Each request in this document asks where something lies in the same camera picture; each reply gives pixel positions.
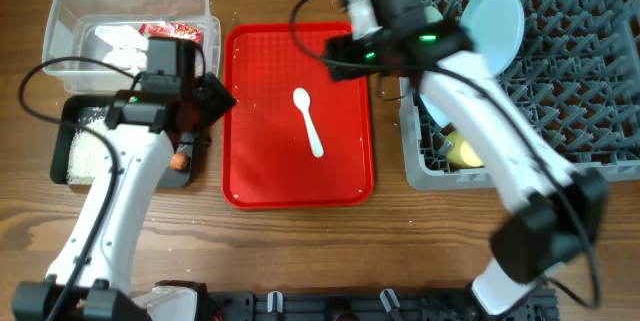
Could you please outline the orange carrot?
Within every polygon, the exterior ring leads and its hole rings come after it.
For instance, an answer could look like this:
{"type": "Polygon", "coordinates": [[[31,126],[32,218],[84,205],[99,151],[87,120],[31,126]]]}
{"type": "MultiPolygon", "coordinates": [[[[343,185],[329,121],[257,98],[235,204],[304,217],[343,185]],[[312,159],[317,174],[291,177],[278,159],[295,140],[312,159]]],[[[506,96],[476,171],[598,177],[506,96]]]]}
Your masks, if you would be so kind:
{"type": "Polygon", "coordinates": [[[176,152],[169,163],[169,167],[176,171],[183,171],[190,165],[190,157],[185,153],[176,152]]]}

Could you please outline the yellow plastic cup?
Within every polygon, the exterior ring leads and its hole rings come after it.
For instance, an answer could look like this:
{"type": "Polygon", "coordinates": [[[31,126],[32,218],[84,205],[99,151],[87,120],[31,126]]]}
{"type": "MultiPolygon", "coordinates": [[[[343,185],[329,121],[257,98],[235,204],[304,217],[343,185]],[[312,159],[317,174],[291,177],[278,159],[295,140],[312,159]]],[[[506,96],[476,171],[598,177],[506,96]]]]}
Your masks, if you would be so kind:
{"type": "Polygon", "coordinates": [[[459,168],[478,168],[483,166],[481,158],[458,131],[451,132],[446,137],[445,143],[449,145],[445,157],[451,164],[459,168]]]}

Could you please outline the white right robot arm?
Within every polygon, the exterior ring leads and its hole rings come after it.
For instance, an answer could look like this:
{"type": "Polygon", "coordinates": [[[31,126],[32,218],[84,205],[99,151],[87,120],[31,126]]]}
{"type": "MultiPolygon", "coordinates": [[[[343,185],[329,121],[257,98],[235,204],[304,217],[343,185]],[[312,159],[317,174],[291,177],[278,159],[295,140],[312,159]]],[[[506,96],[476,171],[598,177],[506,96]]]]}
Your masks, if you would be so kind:
{"type": "Polygon", "coordinates": [[[472,282],[477,305],[505,316],[562,265],[594,258],[608,184],[559,155],[498,85],[467,30],[430,21],[420,0],[342,0],[349,35],[328,42],[337,81],[374,73],[408,77],[447,114],[481,159],[508,220],[490,239],[492,258],[472,282]]]}

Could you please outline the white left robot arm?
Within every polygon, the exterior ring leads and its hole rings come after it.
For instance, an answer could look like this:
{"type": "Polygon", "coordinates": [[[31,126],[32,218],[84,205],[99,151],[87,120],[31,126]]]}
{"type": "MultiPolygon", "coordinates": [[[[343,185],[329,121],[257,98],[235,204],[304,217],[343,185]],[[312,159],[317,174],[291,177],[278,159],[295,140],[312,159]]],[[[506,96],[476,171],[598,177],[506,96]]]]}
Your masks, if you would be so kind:
{"type": "Polygon", "coordinates": [[[152,195],[184,133],[196,138],[236,104],[197,61],[191,40],[151,37],[147,68],[117,91],[105,134],[105,163],[76,225],[41,282],[22,282],[12,301],[18,320],[215,320],[221,313],[203,283],[161,281],[130,294],[134,252],[152,195]]]}

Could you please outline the green bowl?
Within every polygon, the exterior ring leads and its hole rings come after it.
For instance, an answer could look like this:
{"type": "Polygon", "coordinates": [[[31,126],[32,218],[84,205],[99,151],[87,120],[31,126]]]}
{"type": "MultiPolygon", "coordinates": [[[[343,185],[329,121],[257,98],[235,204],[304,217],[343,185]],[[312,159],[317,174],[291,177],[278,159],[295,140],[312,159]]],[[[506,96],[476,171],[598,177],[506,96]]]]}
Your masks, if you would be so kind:
{"type": "Polygon", "coordinates": [[[425,8],[425,17],[428,23],[437,23],[444,19],[441,12],[434,6],[427,6],[425,8]]]}

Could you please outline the small light blue bowl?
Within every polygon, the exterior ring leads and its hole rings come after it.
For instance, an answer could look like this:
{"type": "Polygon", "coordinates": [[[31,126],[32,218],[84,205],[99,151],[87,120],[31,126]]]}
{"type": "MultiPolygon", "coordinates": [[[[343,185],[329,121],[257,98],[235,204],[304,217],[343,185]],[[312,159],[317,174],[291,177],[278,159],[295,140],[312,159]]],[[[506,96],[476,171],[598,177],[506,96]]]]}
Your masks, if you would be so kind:
{"type": "Polygon", "coordinates": [[[445,112],[437,107],[426,94],[420,93],[419,97],[426,108],[427,113],[438,126],[444,128],[451,123],[450,118],[445,114],[445,112]]]}

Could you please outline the large light blue plate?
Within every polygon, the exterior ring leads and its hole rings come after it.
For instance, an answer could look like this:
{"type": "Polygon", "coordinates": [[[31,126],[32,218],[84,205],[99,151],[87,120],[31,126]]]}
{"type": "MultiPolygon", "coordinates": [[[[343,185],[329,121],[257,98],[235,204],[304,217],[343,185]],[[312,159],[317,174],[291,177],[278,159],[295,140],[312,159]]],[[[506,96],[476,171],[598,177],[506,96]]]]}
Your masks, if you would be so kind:
{"type": "Polygon", "coordinates": [[[475,49],[494,75],[515,59],[524,37],[524,9],[520,0],[470,0],[460,18],[475,49]]]}

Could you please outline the white rice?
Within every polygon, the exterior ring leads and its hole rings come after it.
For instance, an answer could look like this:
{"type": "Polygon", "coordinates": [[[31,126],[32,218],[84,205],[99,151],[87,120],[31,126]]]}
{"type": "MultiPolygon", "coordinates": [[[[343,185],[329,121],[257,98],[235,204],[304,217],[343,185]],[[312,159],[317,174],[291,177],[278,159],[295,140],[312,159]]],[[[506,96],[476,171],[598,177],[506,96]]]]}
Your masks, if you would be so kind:
{"type": "MultiPolygon", "coordinates": [[[[98,107],[82,110],[79,123],[105,136],[108,128],[104,122],[105,113],[98,107]]],[[[90,185],[102,166],[108,151],[104,144],[91,133],[77,130],[72,138],[67,166],[69,185],[90,185]]]]}

